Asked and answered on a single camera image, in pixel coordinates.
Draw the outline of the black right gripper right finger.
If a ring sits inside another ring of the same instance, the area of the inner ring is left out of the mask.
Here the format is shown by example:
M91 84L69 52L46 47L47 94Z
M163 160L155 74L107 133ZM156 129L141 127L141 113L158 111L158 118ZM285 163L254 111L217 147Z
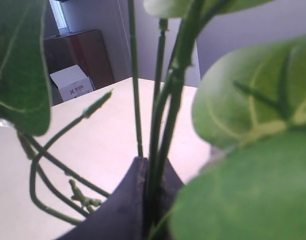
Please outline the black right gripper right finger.
M157 198L156 240L172 240L168 230L168 217L171 215L171 209L178 191L183 185L184 183L176 173L169 159L167 159L164 166L159 196Z

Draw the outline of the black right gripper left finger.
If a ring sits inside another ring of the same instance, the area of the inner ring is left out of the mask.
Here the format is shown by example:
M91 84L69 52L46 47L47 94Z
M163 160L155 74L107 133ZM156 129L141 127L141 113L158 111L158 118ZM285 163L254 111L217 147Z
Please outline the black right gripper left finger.
M135 157L123 179L86 220L59 240L142 240L145 177L148 160Z

